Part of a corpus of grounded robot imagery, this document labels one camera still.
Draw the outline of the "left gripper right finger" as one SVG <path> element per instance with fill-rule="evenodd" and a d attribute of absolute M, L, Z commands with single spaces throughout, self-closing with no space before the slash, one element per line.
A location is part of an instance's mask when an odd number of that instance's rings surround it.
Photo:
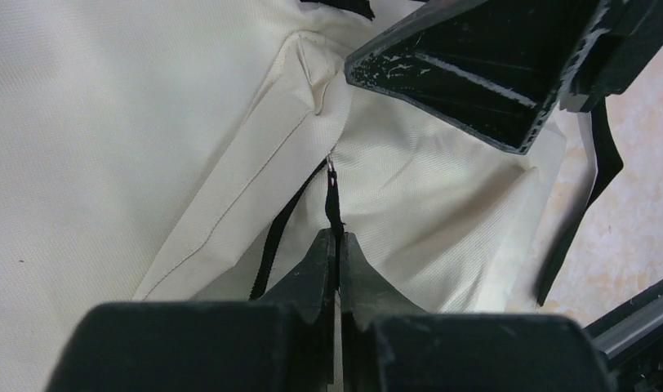
<path fill-rule="evenodd" d="M 541 314 L 432 314 L 340 246 L 343 384 L 347 391 L 609 391 L 588 335 Z"/>

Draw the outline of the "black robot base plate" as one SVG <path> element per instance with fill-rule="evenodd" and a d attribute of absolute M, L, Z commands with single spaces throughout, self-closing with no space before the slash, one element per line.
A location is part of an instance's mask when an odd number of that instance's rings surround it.
<path fill-rule="evenodd" d="M 663 391 L 663 279 L 585 327 L 613 391 Z"/>

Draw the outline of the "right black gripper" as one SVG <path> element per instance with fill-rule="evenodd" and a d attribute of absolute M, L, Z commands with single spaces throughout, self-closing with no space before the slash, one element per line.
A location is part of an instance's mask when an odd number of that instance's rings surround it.
<path fill-rule="evenodd" d="M 569 87 L 560 109 L 588 113 L 662 46 L 663 0 L 429 1 L 349 55 L 345 76 L 524 155 Z"/>

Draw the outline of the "beige canvas backpack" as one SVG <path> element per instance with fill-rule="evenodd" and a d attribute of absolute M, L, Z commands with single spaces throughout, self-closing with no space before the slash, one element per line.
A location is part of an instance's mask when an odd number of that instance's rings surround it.
<path fill-rule="evenodd" d="M 343 60 L 408 16 L 299 1 L 0 1 L 0 391 L 40 391 L 109 301 L 244 299 L 275 215 L 276 283 L 341 214 L 428 311 L 501 312 L 536 257 L 569 115 L 505 154 L 351 87 Z"/>

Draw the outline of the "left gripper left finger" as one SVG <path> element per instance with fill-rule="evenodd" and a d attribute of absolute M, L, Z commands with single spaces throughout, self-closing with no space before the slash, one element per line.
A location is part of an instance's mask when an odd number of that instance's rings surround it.
<path fill-rule="evenodd" d="M 50 391 L 324 391 L 334 380 L 335 239 L 255 301 L 112 302 L 74 330 Z"/>

